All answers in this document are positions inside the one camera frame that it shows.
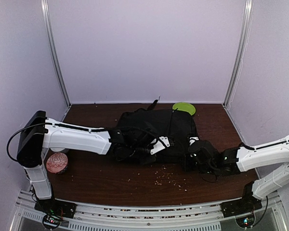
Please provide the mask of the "black student backpack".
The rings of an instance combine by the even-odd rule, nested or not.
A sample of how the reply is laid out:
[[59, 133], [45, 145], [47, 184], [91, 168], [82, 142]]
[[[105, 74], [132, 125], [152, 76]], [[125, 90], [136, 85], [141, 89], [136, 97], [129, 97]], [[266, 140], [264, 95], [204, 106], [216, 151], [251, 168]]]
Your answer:
[[117, 128], [124, 142], [112, 149], [117, 161], [177, 164], [187, 155], [190, 139], [199, 139], [194, 119], [188, 112], [156, 110], [156, 104], [121, 115]]

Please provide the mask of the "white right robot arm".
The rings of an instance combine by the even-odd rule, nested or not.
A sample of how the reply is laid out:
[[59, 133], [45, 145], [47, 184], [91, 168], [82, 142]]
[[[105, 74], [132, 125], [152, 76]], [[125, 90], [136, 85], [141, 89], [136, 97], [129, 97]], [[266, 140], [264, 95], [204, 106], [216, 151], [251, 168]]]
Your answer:
[[237, 208], [244, 213], [255, 206], [256, 200], [264, 199], [289, 183], [289, 135], [257, 146], [241, 143], [223, 152], [219, 152], [207, 140], [192, 137], [183, 158], [186, 171], [195, 169], [202, 174], [214, 176], [237, 175], [274, 164], [280, 164], [280, 167], [245, 186], [243, 198], [237, 202]]

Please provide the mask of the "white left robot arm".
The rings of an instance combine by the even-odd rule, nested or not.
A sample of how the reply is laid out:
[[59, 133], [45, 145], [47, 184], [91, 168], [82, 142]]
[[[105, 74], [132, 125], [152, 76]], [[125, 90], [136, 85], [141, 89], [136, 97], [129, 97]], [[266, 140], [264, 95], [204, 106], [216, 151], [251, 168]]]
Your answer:
[[153, 156], [170, 146], [167, 137], [149, 128], [90, 128], [48, 118], [45, 111], [37, 111], [18, 134], [16, 160], [26, 170], [41, 206], [50, 214], [56, 213], [60, 204], [53, 198], [41, 156], [43, 149], [71, 149], [105, 155], [111, 147], [119, 145], [132, 152], [143, 151]]

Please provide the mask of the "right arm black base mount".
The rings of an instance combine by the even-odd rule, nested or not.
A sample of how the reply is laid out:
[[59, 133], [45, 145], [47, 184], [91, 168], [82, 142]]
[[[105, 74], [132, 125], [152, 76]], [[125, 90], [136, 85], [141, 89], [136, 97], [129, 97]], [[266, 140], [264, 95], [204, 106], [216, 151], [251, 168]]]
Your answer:
[[262, 208], [262, 201], [255, 200], [233, 200], [228, 202], [223, 202], [220, 204], [221, 210], [224, 218], [238, 216], [241, 214], [252, 213], [255, 210]]

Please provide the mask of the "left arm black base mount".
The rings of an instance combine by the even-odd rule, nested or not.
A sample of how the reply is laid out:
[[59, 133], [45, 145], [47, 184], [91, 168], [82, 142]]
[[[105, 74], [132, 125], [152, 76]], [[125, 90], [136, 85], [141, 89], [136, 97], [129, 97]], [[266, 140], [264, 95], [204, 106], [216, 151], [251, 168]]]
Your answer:
[[57, 199], [40, 200], [36, 199], [36, 210], [58, 218], [73, 218], [77, 205], [71, 202], [60, 201]]

